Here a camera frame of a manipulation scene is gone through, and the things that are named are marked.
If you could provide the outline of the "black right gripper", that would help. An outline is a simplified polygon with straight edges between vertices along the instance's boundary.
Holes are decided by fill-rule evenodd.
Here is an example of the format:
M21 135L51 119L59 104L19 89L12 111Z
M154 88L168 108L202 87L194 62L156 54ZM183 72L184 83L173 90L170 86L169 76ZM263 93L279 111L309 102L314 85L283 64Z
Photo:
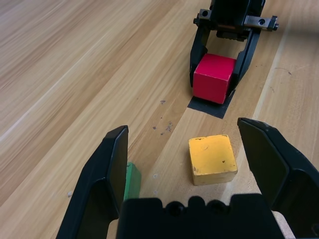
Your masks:
M227 96L235 90L247 72L261 30L276 31L277 16L261 17L264 0L213 0L209 9L201 9L193 23L197 25L195 39L190 52L190 86L193 87L194 72L203 56L207 53L206 44L211 31L216 31L218 38L245 41L243 51L239 52Z

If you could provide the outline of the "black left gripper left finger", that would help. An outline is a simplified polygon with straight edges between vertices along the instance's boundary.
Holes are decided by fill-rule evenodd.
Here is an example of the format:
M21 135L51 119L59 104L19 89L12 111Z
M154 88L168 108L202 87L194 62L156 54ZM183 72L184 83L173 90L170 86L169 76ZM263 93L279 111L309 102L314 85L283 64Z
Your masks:
M124 200L128 127L106 134L84 165L59 228L58 239L105 239Z

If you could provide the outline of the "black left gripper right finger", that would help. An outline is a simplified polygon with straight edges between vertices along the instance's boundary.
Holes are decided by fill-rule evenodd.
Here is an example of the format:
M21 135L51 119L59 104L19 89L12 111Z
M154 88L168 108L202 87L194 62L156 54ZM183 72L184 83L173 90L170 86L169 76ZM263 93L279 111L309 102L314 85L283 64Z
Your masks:
M265 122L237 121L250 171L270 209L281 213L297 238L319 236L319 172Z

